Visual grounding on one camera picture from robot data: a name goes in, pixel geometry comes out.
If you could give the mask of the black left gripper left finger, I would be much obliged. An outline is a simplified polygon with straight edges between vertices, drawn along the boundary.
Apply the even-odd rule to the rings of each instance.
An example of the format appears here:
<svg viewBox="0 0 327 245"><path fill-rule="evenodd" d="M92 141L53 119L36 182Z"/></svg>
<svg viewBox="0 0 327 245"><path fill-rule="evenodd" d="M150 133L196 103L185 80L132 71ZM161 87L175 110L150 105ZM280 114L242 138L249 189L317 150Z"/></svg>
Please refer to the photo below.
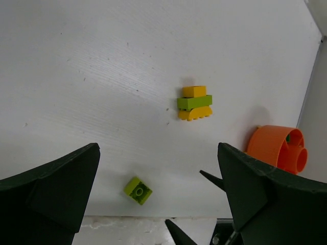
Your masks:
<svg viewBox="0 0 327 245"><path fill-rule="evenodd" d="M72 244L100 162L90 143L1 180L1 244Z"/></svg>

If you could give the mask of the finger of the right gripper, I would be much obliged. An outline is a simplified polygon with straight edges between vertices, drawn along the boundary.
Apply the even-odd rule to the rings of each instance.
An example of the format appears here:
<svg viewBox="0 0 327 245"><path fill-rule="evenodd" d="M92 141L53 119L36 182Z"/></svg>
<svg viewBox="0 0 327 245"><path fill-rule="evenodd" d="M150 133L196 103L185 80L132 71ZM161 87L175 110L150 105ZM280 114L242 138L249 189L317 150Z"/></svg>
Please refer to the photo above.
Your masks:
<svg viewBox="0 0 327 245"><path fill-rule="evenodd" d="M165 224L176 245L196 245L196 243L171 220L166 219Z"/></svg>

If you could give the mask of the lime green long lego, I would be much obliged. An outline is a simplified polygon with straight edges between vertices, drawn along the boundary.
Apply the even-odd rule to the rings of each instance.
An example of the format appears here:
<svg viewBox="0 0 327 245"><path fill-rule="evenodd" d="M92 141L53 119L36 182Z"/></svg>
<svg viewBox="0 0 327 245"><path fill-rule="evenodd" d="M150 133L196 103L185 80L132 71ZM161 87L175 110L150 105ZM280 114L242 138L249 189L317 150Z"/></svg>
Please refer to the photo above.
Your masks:
<svg viewBox="0 0 327 245"><path fill-rule="evenodd" d="M190 111L195 108L210 106L212 102L212 95L191 98L181 97L177 99L177 108L180 110Z"/></svg>

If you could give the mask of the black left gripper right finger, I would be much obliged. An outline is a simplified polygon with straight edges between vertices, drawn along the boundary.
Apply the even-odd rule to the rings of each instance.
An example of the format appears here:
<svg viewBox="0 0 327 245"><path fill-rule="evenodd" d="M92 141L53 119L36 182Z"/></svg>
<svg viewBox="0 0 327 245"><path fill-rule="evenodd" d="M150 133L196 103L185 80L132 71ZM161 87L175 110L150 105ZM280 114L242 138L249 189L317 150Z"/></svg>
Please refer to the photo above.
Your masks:
<svg viewBox="0 0 327 245"><path fill-rule="evenodd" d="M326 244L326 183L219 143L218 162L244 244Z"/></svg>

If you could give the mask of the yellow square lego brick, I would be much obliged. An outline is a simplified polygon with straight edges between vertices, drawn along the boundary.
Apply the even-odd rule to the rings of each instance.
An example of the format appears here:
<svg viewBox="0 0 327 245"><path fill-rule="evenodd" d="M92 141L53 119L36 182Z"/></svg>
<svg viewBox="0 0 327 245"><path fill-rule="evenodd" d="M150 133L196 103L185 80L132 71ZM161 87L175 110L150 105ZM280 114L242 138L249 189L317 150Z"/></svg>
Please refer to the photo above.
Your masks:
<svg viewBox="0 0 327 245"><path fill-rule="evenodd" d="M206 86L187 86L182 88L182 96L186 98L202 97L206 95Z"/></svg>

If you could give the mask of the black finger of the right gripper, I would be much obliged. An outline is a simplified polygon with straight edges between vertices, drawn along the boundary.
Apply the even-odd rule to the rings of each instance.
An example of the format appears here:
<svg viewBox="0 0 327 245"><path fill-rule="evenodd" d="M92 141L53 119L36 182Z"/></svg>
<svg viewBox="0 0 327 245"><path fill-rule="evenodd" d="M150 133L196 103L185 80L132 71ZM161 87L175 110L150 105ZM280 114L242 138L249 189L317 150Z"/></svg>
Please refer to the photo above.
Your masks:
<svg viewBox="0 0 327 245"><path fill-rule="evenodd" d="M212 182L214 185L216 185L217 187L219 187L222 191L225 191L225 187L224 187L224 183L223 180L213 176L203 170L199 171L206 179L208 179L210 182Z"/></svg>

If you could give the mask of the yellow curved lego piece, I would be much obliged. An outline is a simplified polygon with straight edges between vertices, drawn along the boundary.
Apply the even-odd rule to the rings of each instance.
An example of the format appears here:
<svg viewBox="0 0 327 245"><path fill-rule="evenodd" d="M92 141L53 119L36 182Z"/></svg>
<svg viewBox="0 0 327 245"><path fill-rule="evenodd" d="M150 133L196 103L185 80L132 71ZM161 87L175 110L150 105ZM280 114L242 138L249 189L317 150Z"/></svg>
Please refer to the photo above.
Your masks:
<svg viewBox="0 0 327 245"><path fill-rule="evenodd" d="M197 120L199 118L202 119L205 117L209 117L212 115L212 113L213 111L210 106L204 106L204 107L194 108L191 111L180 110L178 112L178 118L181 120L192 121L192 120Z"/></svg>

